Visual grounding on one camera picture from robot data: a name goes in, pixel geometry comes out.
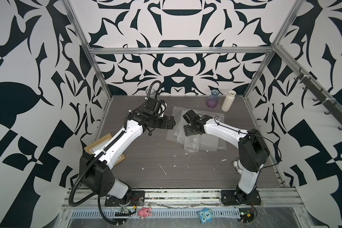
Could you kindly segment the bubble-wrapped roll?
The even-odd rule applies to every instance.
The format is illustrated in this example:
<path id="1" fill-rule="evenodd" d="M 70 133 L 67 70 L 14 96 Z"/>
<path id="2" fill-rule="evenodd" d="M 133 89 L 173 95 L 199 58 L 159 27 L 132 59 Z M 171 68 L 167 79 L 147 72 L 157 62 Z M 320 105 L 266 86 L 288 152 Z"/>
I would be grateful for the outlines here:
<path id="1" fill-rule="evenodd" d="M 186 136 L 184 139 L 184 150 L 189 153 L 195 153 L 199 151 L 200 136 L 191 135 Z"/>

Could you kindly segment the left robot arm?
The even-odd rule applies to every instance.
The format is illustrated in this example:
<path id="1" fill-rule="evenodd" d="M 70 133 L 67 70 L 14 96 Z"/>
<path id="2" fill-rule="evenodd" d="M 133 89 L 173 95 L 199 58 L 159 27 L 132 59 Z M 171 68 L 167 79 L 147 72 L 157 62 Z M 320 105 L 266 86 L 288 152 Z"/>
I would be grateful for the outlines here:
<path id="1" fill-rule="evenodd" d="M 158 99 L 159 93 L 159 88 L 154 94 L 148 93 L 139 107 L 128 112 L 123 127 L 109 142 L 92 154 L 81 156 L 79 176 L 68 198 L 69 206 L 77 207 L 94 196 L 99 199 L 115 197 L 124 204 L 130 201 L 132 188 L 116 179 L 112 169 L 123 152 L 144 132 L 152 136 L 156 129 L 175 127 L 174 117 L 164 115 L 167 104 Z"/>

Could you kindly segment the bubble-wrapped cylinder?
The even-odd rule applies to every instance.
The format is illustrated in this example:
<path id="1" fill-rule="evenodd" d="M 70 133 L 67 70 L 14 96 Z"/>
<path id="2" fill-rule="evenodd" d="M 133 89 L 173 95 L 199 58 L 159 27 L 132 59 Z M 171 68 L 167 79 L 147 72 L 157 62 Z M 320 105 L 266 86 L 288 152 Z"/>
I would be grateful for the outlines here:
<path id="1" fill-rule="evenodd" d="M 174 135 L 176 136 L 176 141 L 184 145 L 185 133 L 183 126 L 187 125 L 187 122 L 181 116 L 180 121 L 176 125 L 176 130 Z M 218 149 L 219 139 L 216 136 L 203 134 L 199 135 L 199 150 L 204 151 L 216 151 Z"/>

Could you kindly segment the bubble wrap around vase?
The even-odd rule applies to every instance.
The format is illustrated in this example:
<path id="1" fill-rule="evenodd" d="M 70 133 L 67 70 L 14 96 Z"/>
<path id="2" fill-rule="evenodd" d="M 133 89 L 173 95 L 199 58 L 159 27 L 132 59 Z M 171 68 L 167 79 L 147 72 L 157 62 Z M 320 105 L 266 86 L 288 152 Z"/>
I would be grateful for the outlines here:
<path id="1" fill-rule="evenodd" d="M 187 152 L 207 151 L 215 152 L 217 150 L 227 150 L 227 143 L 216 136 L 203 134 L 185 136 L 184 126 L 188 123 L 183 118 L 183 115 L 189 111 L 183 107 L 173 107 L 172 116 L 175 118 L 176 125 L 172 130 L 168 130 L 166 139 L 180 143 Z"/>

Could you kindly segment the white ribbed ceramic vase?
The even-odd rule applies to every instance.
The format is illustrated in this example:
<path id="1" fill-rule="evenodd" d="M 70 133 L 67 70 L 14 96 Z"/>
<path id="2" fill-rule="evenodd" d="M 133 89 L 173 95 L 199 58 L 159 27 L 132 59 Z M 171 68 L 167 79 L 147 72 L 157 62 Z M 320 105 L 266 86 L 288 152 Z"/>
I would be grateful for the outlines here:
<path id="1" fill-rule="evenodd" d="M 235 100 L 235 96 L 236 96 L 236 91 L 234 91 L 234 90 L 230 90 L 228 93 L 227 93 L 227 95 L 226 95 L 226 97 L 225 97 L 225 99 L 224 99 L 224 102 L 223 102 L 223 104 L 222 104 L 222 107 L 221 107 L 221 110 L 223 111 L 223 112 L 228 112 L 229 110 L 230 110 L 230 108 L 231 108 L 231 106 L 232 106 L 232 104 L 233 104 L 233 102 L 234 102 L 234 100 Z"/>

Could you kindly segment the purple blue glass vase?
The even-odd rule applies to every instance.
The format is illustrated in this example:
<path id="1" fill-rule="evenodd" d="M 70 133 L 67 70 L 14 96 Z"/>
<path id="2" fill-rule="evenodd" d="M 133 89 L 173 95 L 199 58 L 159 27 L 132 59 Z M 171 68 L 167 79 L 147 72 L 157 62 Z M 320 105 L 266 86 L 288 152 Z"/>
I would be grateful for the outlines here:
<path id="1" fill-rule="evenodd" d="M 219 103 L 219 90 L 213 89 L 211 90 L 211 94 L 209 95 L 206 105 L 207 107 L 213 109 L 215 108 Z"/>

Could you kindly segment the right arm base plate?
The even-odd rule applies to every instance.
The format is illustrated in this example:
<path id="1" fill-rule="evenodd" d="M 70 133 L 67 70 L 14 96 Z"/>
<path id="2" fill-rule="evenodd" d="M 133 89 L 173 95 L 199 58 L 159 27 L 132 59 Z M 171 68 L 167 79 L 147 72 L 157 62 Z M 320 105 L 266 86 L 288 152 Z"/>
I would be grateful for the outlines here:
<path id="1" fill-rule="evenodd" d="M 221 190 L 221 202 L 225 206 L 232 205 L 261 205 L 261 197 L 257 190 L 253 190 L 250 194 L 244 193 L 242 190 Z"/>

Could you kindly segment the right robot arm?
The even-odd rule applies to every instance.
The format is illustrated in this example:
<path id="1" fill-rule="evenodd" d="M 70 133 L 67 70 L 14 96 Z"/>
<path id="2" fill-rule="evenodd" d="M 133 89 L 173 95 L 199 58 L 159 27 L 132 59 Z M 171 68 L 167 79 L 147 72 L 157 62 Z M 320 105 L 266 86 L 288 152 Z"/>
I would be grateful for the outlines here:
<path id="1" fill-rule="evenodd" d="M 233 163 L 241 178 L 236 187 L 236 195 L 248 197 L 257 188 L 257 181 L 261 170 L 267 168 L 265 163 L 270 151 L 263 137 L 257 129 L 243 130 L 221 123 L 218 117 L 198 115 L 189 110 L 183 115 L 186 121 L 185 136 L 208 134 L 218 137 L 238 149 L 239 159 Z"/>

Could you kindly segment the clear glass vase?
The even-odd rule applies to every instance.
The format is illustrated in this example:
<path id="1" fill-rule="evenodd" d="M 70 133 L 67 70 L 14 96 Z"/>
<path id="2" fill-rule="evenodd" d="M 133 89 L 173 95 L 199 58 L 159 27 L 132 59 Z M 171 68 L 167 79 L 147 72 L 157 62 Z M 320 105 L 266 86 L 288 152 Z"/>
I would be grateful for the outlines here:
<path id="1" fill-rule="evenodd" d="M 147 89 L 146 89 L 146 96 L 148 97 L 148 98 L 155 98 L 155 89 L 154 88 L 151 88 L 151 87 L 148 87 Z"/>

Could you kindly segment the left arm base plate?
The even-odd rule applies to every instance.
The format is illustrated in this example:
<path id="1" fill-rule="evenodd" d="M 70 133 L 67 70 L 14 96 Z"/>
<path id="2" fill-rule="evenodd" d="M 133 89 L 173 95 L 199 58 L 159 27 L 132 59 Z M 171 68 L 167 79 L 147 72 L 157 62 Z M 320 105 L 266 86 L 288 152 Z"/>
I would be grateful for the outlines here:
<path id="1" fill-rule="evenodd" d="M 145 191 L 129 190 L 123 198 L 107 196 L 104 205 L 106 207 L 137 206 L 139 203 L 142 204 L 144 197 Z"/>

